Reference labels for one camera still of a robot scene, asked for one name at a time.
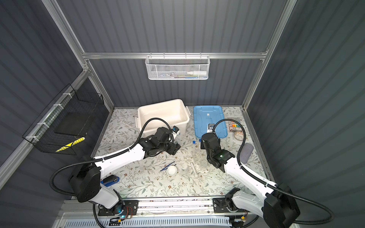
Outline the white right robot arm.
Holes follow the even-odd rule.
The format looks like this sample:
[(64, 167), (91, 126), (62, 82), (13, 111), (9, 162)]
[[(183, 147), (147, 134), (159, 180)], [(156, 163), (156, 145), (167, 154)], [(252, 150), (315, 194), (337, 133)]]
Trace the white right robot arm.
[(253, 195), (234, 188), (225, 196), (230, 211), (245, 209), (262, 217), (270, 228), (288, 228), (299, 217), (300, 210), (294, 198), (269, 188), (276, 183), (259, 176), (246, 165), (238, 161), (242, 152), (252, 152), (253, 146), (242, 143), (237, 156), (220, 146), (215, 133), (202, 136), (201, 148), (206, 150), (207, 161), (215, 168), (234, 177), (244, 184)]

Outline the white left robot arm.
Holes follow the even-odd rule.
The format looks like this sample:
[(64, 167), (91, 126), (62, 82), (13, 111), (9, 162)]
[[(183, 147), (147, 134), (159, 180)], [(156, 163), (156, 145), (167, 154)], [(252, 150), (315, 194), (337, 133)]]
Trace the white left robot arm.
[(77, 165), (69, 183), (78, 202), (99, 204), (114, 215), (123, 213), (126, 205), (122, 197), (116, 190), (106, 187), (101, 182), (130, 163), (154, 157), (161, 152), (176, 155), (181, 146), (173, 140), (179, 134), (180, 129), (177, 126), (171, 130), (159, 127), (154, 135), (138, 139), (137, 144), (127, 148), (126, 152), (120, 150), (121, 155), (115, 152), (111, 153), (113, 158), (107, 159), (106, 156), (100, 156), (97, 158), (101, 161)]

